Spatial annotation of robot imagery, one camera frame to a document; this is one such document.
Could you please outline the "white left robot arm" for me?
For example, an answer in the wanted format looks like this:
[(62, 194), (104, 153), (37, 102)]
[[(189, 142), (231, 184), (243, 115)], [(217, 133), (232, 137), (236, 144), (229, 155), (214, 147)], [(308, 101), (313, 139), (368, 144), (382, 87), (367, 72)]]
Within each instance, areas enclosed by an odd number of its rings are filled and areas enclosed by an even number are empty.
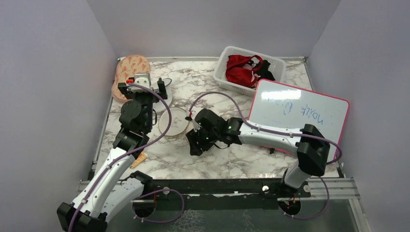
[(65, 232), (104, 232), (110, 220), (131, 200), (147, 198), (152, 192), (151, 177), (137, 171), (136, 177), (124, 180), (115, 190), (118, 180), (140, 156), (144, 148), (154, 144), (148, 134), (153, 127), (153, 104), (168, 98), (162, 79), (151, 87), (148, 78), (129, 78), (118, 84), (128, 102), (120, 109), (120, 130), (109, 155), (85, 189), (71, 203), (62, 203), (57, 216)]

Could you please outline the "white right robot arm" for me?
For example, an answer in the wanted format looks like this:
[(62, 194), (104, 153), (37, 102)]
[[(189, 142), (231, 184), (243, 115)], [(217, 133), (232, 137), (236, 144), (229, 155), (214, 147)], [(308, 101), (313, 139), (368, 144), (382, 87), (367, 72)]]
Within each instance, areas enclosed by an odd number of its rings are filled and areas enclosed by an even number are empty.
[(202, 155), (217, 142), (227, 146), (265, 146), (295, 154), (296, 164), (285, 171), (279, 183), (279, 191), (286, 197), (296, 193), (310, 177), (324, 175), (330, 144), (313, 125), (306, 124), (301, 129), (273, 130), (257, 127), (238, 117), (225, 120), (209, 109), (202, 109), (195, 119), (188, 116), (186, 120), (193, 125), (186, 133), (192, 156)]

